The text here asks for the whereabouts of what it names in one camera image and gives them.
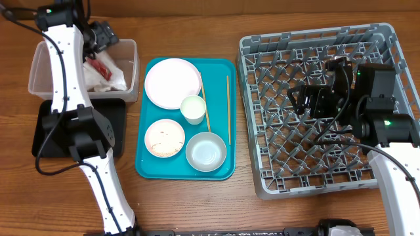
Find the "red snack wrapper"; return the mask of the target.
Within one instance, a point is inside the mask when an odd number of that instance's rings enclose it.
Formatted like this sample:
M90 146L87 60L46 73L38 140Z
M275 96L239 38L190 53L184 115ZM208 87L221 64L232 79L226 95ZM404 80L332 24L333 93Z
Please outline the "red snack wrapper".
M99 59L87 58L88 64L90 64L106 81L109 81L112 76L110 69Z

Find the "white paper napkin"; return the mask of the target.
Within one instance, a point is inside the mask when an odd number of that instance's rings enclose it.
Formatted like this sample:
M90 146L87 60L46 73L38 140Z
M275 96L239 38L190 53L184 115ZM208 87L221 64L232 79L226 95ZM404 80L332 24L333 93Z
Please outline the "white paper napkin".
M94 92L127 90L124 73L110 55L102 51L95 56L95 59L86 57L83 63L86 89Z

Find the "pale green plastic cup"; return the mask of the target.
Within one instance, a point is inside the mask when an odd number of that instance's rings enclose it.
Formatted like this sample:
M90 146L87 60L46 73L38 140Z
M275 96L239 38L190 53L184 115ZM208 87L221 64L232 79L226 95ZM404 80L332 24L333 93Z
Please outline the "pale green plastic cup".
M198 125L203 121L206 104L198 95L187 96L180 105L180 112L191 125Z

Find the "small pink bowl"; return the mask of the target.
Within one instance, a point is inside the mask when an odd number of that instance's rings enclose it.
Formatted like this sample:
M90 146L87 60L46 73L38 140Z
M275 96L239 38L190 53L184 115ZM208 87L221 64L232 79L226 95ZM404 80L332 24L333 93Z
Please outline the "small pink bowl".
M147 128L144 143L153 156L172 157L182 149L185 143L184 129L172 119L160 119Z

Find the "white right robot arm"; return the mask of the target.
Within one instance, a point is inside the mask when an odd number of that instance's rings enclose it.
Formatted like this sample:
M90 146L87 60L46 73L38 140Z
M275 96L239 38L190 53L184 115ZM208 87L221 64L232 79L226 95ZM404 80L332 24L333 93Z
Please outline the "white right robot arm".
M368 157L377 179L391 235L419 234L419 130L414 119L395 113L395 69L366 63L354 71L345 57L329 60L334 73L329 85L288 89L294 111L309 109L312 118L350 125L356 146Z

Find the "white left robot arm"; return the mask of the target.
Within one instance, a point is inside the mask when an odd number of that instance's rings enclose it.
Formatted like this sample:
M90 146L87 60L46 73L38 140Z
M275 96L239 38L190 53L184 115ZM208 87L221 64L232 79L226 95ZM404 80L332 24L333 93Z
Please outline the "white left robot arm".
M42 118L45 139L35 156L44 176L80 168L101 211L104 235L143 235L129 206L114 164L116 142L109 119L97 111L85 88L86 58L117 43L107 22L89 22L91 11L82 1L55 1L32 10L36 27L48 48L54 94L51 110Z

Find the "clear plastic waste bin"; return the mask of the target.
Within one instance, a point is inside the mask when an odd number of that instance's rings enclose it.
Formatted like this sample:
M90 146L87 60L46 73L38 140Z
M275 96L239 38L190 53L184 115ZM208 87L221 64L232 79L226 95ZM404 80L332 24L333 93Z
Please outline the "clear plastic waste bin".
M89 98L121 98L126 102L137 101L140 66L135 41L120 40L110 49L101 52L99 60L111 73L111 78L104 79L93 65L85 62L83 69ZM33 56L28 91L44 100L50 100L53 97L49 50L44 41L37 45Z

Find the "wooden chopstick right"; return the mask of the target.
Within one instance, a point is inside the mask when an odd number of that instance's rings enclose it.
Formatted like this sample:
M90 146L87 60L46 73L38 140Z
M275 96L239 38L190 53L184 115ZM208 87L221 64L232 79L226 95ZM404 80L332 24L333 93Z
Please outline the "wooden chopstick right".
M226 76L226 99L228 112L228 141L229 145L231 145L230 81L228 75Z

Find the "wooden chopstick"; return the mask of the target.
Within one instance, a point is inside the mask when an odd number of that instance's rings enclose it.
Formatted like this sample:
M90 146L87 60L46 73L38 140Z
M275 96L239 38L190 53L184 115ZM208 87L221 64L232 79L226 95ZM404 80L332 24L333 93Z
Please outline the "wooden chopstick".
M209 113L208 113L208 106L207 106L207 100L206 100L206 97L205 97L205 89L204 89L204 83L203 83L203 76L202 76L202 74L201 74L201 72L199 73L199 75L200 75L200 78L201 78L201 93L202 93L202 98L203 98L203 101L204 101L204 103L205 103L205 118L206 118L206 123L207 123L207 129L208 129L208 132L211 132L211 125L210 125L210 121L209 121Z
M226 99L228 112L228 141L229 145L231 145L230 81L228 75L226 76Z

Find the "large pink plate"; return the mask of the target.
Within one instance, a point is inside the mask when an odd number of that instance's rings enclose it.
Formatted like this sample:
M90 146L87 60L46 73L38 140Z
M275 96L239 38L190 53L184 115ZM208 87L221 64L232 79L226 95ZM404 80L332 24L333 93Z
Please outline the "large pink plate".
M153 65L145 77L144 88L149 100L163 109L179 109L181 102L201 91L201 75L189 61L164 59Z

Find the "teal plastic tray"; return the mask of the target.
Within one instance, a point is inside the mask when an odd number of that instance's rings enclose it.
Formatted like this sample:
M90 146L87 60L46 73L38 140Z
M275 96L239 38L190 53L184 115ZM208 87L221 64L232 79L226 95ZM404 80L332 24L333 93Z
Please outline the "teal plastic tray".
M220 136L227 148L224 163L212 172L200 172L186 160L186 145L196 134L207 132L207 123L191 125L179 109L163 109L153 104L142 91L140 123L136 149L135 168L144 178L170 180L225 180L231 177L236 167L236 69L233 63L222 58L187 58L203 76L211 132ZM228 141L228 112L226 99L226 76L230 81L231 145ZM144 143L147 128L160 119L172 119L184 129L185 143L182 149L169 158L153 156Z

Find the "wooden chopstick left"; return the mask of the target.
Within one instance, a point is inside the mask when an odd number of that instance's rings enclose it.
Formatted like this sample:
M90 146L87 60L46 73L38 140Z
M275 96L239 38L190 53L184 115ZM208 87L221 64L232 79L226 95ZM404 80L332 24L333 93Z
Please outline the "wooden chopstick left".
M203 83L203 76L202 76L202 74L201 74L201 72L199 73L199 75L200 75L200 78L201 78L201 93L202 93L202 98L203 98L203 101L204 101L204 103L205 103L205 118L206 118L206 123L207 123L207 129L208 129L208 132L211 132L211 125L210 125L210 121L209 121L209 113L208 113L208 106L207 106L207 100L206 100L206 97L205 97L205 89L204 89L204 83Z

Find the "grey green bowl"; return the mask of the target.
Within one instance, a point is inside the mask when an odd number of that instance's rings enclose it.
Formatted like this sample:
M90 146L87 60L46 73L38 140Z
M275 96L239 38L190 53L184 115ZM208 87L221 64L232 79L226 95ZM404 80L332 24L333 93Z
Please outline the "grey green bowl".
M186 160L200 172L212 172L222 166L227 148L223 139L212 132L194 135L186 145Z

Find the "black plastic tray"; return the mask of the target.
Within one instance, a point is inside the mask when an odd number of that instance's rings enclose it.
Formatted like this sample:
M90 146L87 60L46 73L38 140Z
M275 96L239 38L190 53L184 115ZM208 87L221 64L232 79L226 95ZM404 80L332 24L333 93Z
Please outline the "black plastic tray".
M92 99L93 107L105 116L111 123L114 130L115 145L113 147L114 157L121 157L125 148L125 130L127 124L127 108L124 100L119 98ZM37 124L33 137L31 154L36 157L46 133L42 127L42 118L51 111L52 100L45 100L39 106Z

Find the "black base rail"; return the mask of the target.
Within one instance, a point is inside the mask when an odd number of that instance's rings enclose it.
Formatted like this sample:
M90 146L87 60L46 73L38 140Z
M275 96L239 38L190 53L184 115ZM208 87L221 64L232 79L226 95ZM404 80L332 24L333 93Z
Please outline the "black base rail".
M135 224L133 229L128 229L116 235L130 236L318 236L318 235L363 235L375 236L373 228L358 227L351 220L322 219L317 226L312 227L285 227L279 230L250 230L250 231L173 231L154 230L144 231Z

